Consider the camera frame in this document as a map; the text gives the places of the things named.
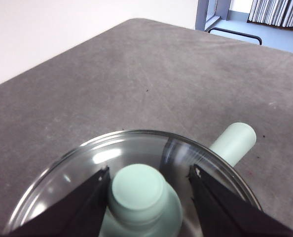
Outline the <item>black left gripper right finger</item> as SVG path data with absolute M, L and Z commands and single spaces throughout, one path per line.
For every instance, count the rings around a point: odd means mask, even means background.
M 242 200 L 194 164 L 189 182 L 205 237 L 293 237 L 293 230 Z

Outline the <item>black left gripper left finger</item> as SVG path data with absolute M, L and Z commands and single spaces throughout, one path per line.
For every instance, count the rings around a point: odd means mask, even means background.
M 24 225 L 11 237 L 97 237 L 107 207 L 110 169 L 105 167 L 64 198 Z

